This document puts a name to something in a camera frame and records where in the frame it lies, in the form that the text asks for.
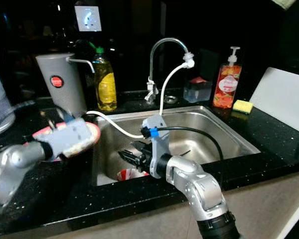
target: speckled countertop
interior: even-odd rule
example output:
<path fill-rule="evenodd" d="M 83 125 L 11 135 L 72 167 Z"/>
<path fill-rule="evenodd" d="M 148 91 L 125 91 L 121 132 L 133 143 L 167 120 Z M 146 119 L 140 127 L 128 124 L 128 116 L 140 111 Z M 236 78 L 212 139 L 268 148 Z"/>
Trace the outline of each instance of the speckled countertop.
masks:
<path fill-rule="evenodd" d="M 146 105 L 138 93 L 127 93 L 121 97 L 123 103 L 114 114 L 157 109 Z M 180 100 L 166 107 L 189 105 L 193 104 Z M 208 106 L 208 102 L 195 105 Z M 250 115 L 210 109 L 261 151 L 223 161 L 223 190 L 299 171 L 298 131 L 256 108 Z M 37 131 L 40 129 L 38 125 L 46 125 L 38 109 L 18 115 L 14 126 L 0 136 L 0 146 L 24 142 L 22 135 Z M 0 235 L 45 227 L 46 236 L 51 236 L 186 200 L 173 186 L 150 176 L 93 187 L 92 155 L 93 151 L 89 150 L 67 162 L 41 163 L 30 171 L 6 213 L 0 216 Z M 219 179 L 220 162 L 204 164 L 203 168 Z"/>

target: white cutting board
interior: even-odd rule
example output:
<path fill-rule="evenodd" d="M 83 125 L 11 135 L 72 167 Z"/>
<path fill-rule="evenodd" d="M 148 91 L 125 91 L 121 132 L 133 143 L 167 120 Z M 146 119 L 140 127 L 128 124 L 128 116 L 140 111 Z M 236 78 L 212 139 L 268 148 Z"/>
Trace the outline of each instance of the white cutting board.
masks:
<path fill-rule="evenodd" d="M 269 67 L 250 102 L 299 131 L 299 75 Z"/>

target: robotic arm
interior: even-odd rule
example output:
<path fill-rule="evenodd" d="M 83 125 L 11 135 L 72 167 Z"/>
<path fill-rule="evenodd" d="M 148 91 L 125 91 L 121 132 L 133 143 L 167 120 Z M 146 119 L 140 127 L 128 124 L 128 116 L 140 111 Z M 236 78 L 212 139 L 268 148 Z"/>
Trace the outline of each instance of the robotic arm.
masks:
<path fill-rule="evenodd" d="M 135 141 L 132 145 L 140 156 L 120 151 L 121 158 L 139 170 L 150 172 L 154 178 L 165 178 L 182 192 L 189 201 L 204 239 L 241 239 L 235 218 L 216 179 L 202 167 L 169 151 L 169 131 L 160 115 L 143 121 L 142 133 L 151 143 Z M 41 161 L 53 161 L 64 155 L 70 157 L 95 142 L 95 137 L 83 119 L 70 121 L 64 129 L 51 134 L 40 134 L 28 145 L 13 145 L 0 151 L 0 214 L 18 190 L 26 173 Z"/>
<path fill-rule="evenodd" d="M 142 154 L 137 157 L 124 150 L 119 152 L 121 158 L 141 171 L 150 172 L 154 178 L 165 178 L 182 192 L 204 239 L 242 238 L 216 179 L 194 161 L 172 156 L 168 147 L 169 133 L 167 130 L 157 131 L 160 127 L 166 127 L 166 124 L 159 115 L 144 120 L 141 131 L 145 137 L 151 136 L 151 143 L 135 141 L 132 145 Z"/>
<path fill-rule="evenodd" d="M 24 176 L 41 161 L 60 155 L 70 157 L 93 145 L 95 138 L 81 118 L 51 134 L 35 136 L 27 145 L 12 145 L 0 151 L 0 214 L 18 190 Z"/>

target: gray water filter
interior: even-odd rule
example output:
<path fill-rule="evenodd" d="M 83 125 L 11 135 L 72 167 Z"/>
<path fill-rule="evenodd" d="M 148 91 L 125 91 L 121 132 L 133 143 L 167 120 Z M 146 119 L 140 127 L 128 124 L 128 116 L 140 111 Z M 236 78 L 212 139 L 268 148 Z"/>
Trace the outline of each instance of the gray water filter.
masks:
<path fill-rule="evenodd" d="M 91 62 L 73 59 L 74 53 L 58 53 L 36 56 L 53 102 L 75 117 L 83 115 L 85 104 L 78 68 L 75 62 L 87 63 L 94 73 Z"/>

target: product label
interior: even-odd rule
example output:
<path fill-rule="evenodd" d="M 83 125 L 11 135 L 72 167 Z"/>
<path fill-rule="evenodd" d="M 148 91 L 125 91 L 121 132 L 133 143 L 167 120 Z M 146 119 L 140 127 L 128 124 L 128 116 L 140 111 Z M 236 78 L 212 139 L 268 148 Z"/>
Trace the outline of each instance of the product label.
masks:
<path fill-rule="evenodd" d="M 99 83 L 99 99 L 103 103 L 116 102 L 114 74 L 107 74 Z"/>
<path fill-rule="evenodd" d="M 55 88 L 61 88 L 64 85 L 64 81 L 59 76 L 52 76 L 50 82 Z"/>
<path fill-rule="evenodd" d="M 236 65 L 236 66 L 224 66 L 221 70 L 221 75 L 226 76 L 226 75 L 232 75 L 236 79 L 239 78 L 241 72 L 241 67 Z"/>
<path fill-rule="evenodd" d="M 229 75 L 222 79 L 218 86 L 223 92 L 233 92 L 236 90 L 238 85 L 238 81 L 236 81 L 235 77 Z"/>

